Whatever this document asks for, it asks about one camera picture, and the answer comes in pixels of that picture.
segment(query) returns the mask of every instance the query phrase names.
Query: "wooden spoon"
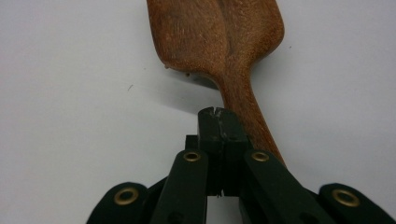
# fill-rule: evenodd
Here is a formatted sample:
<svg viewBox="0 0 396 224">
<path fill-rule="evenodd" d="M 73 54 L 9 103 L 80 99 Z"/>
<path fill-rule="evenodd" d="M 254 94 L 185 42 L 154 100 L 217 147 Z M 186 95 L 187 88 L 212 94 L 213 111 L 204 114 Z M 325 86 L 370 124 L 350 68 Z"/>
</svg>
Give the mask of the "wooden spoon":
<svg viewBox="0 0 396 224">
<path fill-rule="evenodd" d="M 282 41 L 275 0 L 148 0 L 151 33 L 166 67 L 198 72 L 218 86 L 254 148 L 283 159 L 254 98 L 252 65 Z"/>
</svg>

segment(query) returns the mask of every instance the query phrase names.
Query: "black plastic bracket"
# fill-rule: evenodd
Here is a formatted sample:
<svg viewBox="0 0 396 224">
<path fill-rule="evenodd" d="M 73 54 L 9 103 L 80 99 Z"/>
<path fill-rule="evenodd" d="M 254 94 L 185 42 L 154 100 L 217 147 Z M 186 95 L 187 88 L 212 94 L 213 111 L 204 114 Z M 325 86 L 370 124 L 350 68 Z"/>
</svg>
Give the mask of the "black plastic bracket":
<svg viewBox="0 0 396 224">
<path fill-rule="evenodd" d="M 254 150 L 236 115 L 198 113 L 168 177 L 151 188 L 123 183 L 93 209 L 88 224 L 204 224 L 206 196 L 239 197 L 244 224 L 396 222 L 357 190 L 340 184 L 305 189 L 270 152 Z"/>
</svg>

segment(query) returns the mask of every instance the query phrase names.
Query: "white surface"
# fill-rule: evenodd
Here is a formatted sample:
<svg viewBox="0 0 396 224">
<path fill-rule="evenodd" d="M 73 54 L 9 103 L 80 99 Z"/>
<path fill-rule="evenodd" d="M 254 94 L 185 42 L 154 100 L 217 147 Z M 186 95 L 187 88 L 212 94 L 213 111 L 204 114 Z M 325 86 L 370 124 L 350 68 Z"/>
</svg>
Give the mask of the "white surface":
<svg viewBox="0 0 396 224">
<path fill-rule="evenodd" d="M 286 36 L 252 83 L 290 171 L 396 217 L 396 2 L 278 4 Z M 3 1 L 0 96 L 2 224 L 84 223 L 111 187 L 166 176 L 196 113 L 222 106 L 163 68 L 145 1 Z M 211 198 L 207 223 L 238 213 Z"/>
</svg>

